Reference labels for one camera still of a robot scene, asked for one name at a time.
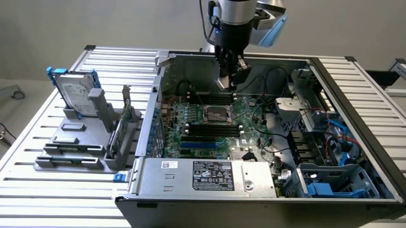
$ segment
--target blue pcie slot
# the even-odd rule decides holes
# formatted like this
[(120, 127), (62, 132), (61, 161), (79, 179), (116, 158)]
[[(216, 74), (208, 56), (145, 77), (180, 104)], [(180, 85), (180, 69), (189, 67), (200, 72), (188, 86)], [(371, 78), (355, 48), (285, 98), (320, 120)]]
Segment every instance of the blue pcie slot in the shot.
[(205, 142), (184, 142), (181, 143), (182, 148), (206, 148), (206, 149), (217, 149), (216, 143), (205, 143)]

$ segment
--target white wall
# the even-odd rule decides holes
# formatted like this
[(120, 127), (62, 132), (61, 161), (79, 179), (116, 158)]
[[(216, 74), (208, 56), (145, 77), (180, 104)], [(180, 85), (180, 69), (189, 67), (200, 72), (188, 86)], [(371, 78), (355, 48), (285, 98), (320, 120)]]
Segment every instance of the white wall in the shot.
[[(369, 69), (406, 57), (406, 0), (286, 5), (276, 46), (248, 51), (352, 55)], [(46, 80), (46, 67), (69, 68), (87, 44), (197, 50), (204, 42), (198, 0), (0, 0), (0, 78)]]

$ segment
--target robotic arm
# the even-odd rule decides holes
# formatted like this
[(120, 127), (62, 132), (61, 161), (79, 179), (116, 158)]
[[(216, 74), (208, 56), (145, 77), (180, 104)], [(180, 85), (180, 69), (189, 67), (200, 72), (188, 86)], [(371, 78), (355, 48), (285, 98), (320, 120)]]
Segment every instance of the robotic arm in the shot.
[(209, 17), (216, 29), (216, 59), (221, 73), (217, 84), (221, 89), (234, 91), (252, 71), (244, 59), (249, 44), (270, 47), (284, 28), (284, 0), (218, 0), (209, 2)]

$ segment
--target aluminum extrusion table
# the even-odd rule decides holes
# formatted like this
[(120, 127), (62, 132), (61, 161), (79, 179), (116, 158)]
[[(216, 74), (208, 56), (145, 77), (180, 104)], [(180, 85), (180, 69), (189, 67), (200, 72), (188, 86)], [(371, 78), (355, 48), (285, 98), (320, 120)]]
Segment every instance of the aluminum extrusion table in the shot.
[[(87, 46), (71, 70), (97, 69), (106, 99), (117, 108), (124, 107), (122, 86), (132, 85), (133, 105), (145, 114), (157, 76), (156, 55), (157, 50)], [(405, 112), (357, 62), (349, 62), (344, 57), (319, 58), (406, 175)], [(0, 161), (0, 227), (129, 228), (130, 224), (112, 200), (113, 195), (126, 192), (128, 184), (114, 183), (113, 174), (34, 170), (45, 143), (63, 120), (63, 105), (54, 90)], [(364, 227), (384, 226), (405, 227), (406, 217), (395, 221), (380, 220)]]

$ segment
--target warning label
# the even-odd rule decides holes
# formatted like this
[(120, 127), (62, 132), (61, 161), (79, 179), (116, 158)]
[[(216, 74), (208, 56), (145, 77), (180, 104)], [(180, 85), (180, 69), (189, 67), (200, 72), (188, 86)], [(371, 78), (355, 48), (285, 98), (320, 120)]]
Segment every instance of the warning label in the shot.
[(194, 161), (193, 188), (200, 191), (234, 191), (232, 162)]

